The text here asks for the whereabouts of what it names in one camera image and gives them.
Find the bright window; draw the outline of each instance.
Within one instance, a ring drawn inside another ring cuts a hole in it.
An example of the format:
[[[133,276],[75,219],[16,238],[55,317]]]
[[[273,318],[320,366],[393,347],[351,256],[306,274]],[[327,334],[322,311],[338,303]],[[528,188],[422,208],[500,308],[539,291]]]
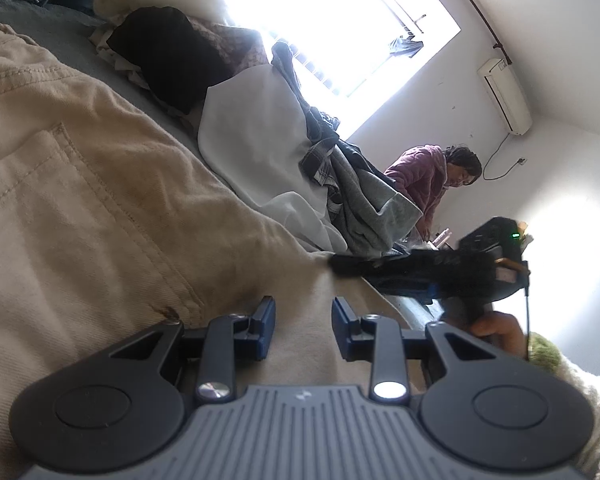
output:
[[[237,24],[270,48],[290,44],[309,104],[336,116],[350,136],[459,31],[438,0],[228,0]],[[391,56],[398,37],[424,46]]]

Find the pile of clothes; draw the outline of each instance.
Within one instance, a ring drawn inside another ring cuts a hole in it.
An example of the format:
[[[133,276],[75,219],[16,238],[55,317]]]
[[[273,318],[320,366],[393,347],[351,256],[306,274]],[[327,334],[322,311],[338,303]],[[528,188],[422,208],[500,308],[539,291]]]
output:
[[[379,256],[422,215],[340,139],[337,118],[305,101],[288,45],[275,44],[270,63],[259,32],[233,26],[224,0],[93,9],[107,20],[91,38],[99,56],[180,116],[208,166],[307,250]]]

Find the air conditioner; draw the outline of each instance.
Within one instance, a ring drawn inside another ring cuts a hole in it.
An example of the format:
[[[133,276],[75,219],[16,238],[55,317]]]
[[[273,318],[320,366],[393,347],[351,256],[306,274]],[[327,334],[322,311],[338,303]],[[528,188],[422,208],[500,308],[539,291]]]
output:
[[[503,59],[494,58],[478,70],[478,75],[484,81],[508,131],[515,135],[524,134],[531,127],[531,113],[511,67]]]

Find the pants pocket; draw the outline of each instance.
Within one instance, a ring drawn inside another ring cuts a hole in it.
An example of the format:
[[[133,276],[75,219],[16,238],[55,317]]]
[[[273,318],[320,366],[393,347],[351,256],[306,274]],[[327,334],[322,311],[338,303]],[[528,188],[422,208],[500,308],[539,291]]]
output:
[[[2,466],[18,465],[7,424],[17,393],[165,316],[189,322],[177,279],[157,265],[62,125],[0,160]]]

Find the woman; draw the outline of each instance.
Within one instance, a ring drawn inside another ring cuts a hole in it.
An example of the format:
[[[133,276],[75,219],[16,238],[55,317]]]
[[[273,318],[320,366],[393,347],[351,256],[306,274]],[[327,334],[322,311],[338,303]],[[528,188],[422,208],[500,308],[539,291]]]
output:
[[[473,184],[482,174],[477,155],[466,146],[417,146],[404,152],[384,174],[395,180],[395,189],[422,211],[416,229],[429,240],[440,199],[449,187]]]
[[[525,357],[526,337],[516,318],[509,314],[485,314],[470,331],[478,337],[498,334],[504,351],[520,358]],[[530,339],[529,361],[571,384],[589,401],[594,415],[593,433],[575,465],[588,478],[600,480],[600,377],[581,370],[551,342],[535,333],[532,333]]]

